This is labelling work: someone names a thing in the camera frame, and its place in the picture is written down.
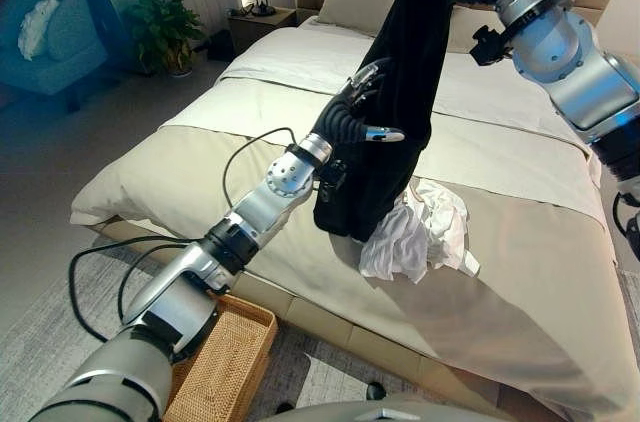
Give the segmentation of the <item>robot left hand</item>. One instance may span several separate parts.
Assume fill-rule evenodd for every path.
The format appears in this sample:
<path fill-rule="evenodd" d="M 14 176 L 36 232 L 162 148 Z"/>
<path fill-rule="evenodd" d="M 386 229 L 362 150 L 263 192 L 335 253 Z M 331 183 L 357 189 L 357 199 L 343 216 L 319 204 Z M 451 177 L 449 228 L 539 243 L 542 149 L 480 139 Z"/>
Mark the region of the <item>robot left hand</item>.
<path fill-rule="evenodd" d="M 356 116 L 365 102 L 374 99 L 392 68 L 389 57 L 377 59 L 349 77 L 324 107 L 311 132 L 332 147 L 361 142 L 394 143 L 405 139 L 398 128 L 367 125 Z"/>

